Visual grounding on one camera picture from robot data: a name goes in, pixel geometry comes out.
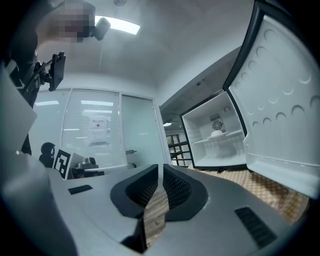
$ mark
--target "wall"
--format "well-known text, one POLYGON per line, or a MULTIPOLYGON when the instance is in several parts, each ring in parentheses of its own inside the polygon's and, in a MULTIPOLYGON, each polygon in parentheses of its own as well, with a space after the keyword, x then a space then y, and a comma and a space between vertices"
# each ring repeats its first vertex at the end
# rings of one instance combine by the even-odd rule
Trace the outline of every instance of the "wall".
POLYGON ((160 105, 189 82, 198 82, 194 79, 199 74, 242 45, 252 9, 251 0, 223 1, 177 37, 154 73, 160 105))
POLYGON ((93 88, 121 91, 141 97, 157 98, 156 88, 152 81, 134 80, 102 73, 65 73, 59 89, 63 88, 93 88))

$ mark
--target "vent grille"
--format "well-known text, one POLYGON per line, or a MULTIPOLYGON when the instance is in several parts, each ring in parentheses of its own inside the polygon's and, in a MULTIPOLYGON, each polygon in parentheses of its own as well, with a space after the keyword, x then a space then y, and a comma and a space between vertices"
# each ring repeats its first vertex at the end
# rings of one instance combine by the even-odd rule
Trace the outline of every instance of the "vent grille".
POLYGON ((125 193, 132 201, 142 208, 146 208, 158 187, 158 169, 155 168, 131 183, 125 193))
POLYGON ((220 120, 215 120, 212 124, 212 128, 216 131, 219 131, 222 129, 223 123, 220 120))
POLYGON ((236 209, 235 213, 259 248, 267 246, 277 238, 268 226, 249 207, 236 209))
POLYGON ((191 196, 190 184, 167 169, 163 170, 163 187, 168 196, 169 209, 178 207, 191 196))

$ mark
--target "black vent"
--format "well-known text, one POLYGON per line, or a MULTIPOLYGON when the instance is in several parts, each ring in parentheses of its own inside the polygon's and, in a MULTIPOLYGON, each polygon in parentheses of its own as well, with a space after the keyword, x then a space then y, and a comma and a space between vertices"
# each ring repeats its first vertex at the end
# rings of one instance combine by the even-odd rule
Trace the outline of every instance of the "black vent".
POLYGON ((236 209, 235 213, 259 248, 267 246, 277 238, 267 225, 249 207, 236 209))
POLYGON ((163 171, 163 187, 168 196, 170 210, 181 205, 191 196, 190 184, 166 169, 163 171))
POLYGON ((88 190, 92 190, 92 187, 89 186, 89 185, 83 185, 83 186, 77 186, 77 187, 69 188, 68 190, 69 190, 71 195, 74 195, 74 194, 78 194, 78 193, 85 192, 85 191, 88 191, 88 190))
POLYGON ((123 216, 140 219, 158 187, 158 165, 153 164, 113 186, 110 198, 123 216))
POLYGON ((149 172, 131 183, 125 190, 126 195, 137 205, 146 208, 158 187, 158 176, 149 172))

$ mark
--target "paper sign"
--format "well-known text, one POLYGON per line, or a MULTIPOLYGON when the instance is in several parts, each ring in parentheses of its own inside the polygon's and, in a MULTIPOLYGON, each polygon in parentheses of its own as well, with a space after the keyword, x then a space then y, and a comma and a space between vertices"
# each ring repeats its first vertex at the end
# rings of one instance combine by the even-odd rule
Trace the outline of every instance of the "paper sign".
POLYGON ((107 129, 90 129, 89 130, 89 142, 99 143, 107 142, 107 129))
POLYGON ((107 142, 107 118, 90 117, 89 143, 107 142))
POLYGON ((90 117, 89 129, 103 130, 107 129, 107 118, 106 117, 90 117))

